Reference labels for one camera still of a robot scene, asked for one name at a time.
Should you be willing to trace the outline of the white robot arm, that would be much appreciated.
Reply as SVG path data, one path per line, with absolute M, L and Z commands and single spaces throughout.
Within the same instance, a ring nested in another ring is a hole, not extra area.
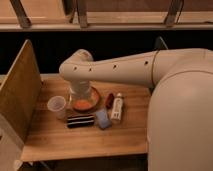
M 213 51 L 156 50 L 95 61 L 80 49 L 59 68 L 73 93 L 82 81 L 142 85 L 148 107 L 148 171 L 213 171 Z

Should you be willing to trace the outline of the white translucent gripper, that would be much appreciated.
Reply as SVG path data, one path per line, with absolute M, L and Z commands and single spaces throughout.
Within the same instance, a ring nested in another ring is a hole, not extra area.
M 91 85 L 89 81 L 72 81 L 70 83 L 70 95 L 73 102 L 87 100 L 91 96 Z

